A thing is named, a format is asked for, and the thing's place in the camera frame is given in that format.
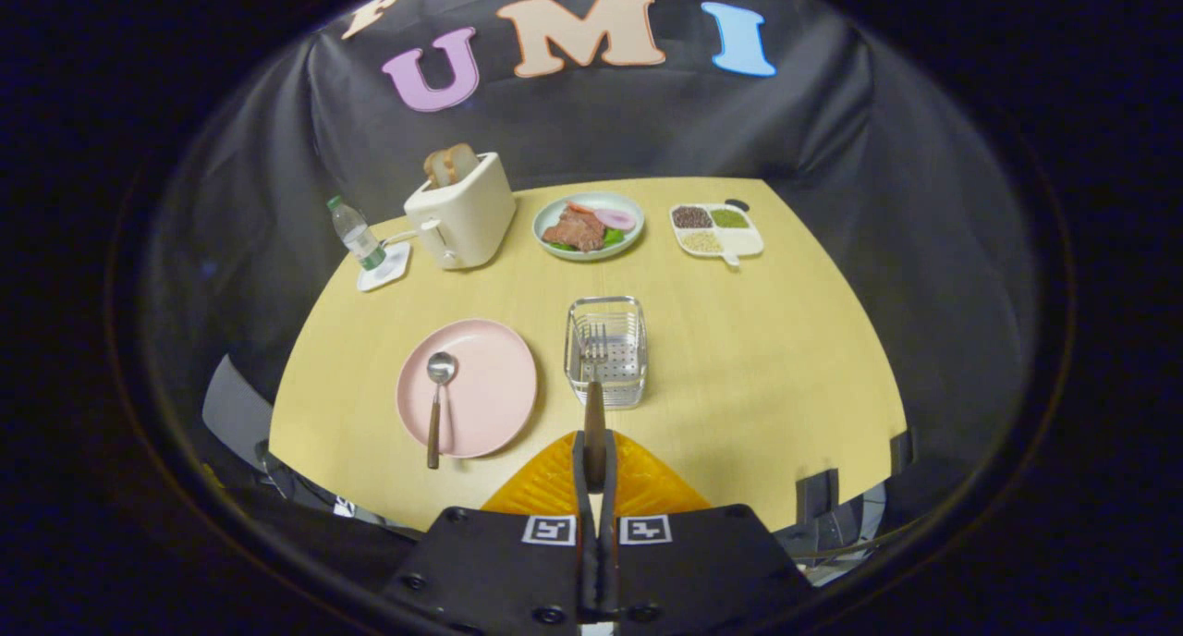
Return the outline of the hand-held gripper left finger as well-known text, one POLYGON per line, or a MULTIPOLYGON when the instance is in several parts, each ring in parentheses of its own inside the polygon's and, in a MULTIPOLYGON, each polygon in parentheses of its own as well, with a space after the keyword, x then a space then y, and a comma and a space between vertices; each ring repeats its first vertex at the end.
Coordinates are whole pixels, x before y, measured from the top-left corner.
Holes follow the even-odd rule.
POLYGON ((485 508, 441 511, 381 597, 438 635, 578 635, 596 570, 582 456, 562 435, 485 508))

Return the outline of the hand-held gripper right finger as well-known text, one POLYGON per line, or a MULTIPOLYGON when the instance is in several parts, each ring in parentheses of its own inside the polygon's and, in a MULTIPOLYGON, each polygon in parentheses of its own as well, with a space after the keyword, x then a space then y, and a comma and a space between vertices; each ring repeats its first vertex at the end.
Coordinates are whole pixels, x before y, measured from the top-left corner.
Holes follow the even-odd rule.
POLYGON ((599 602, 618 635, 756 635, 815 597, 751 507, 704 505, 623 434, 605 449, 599 602))

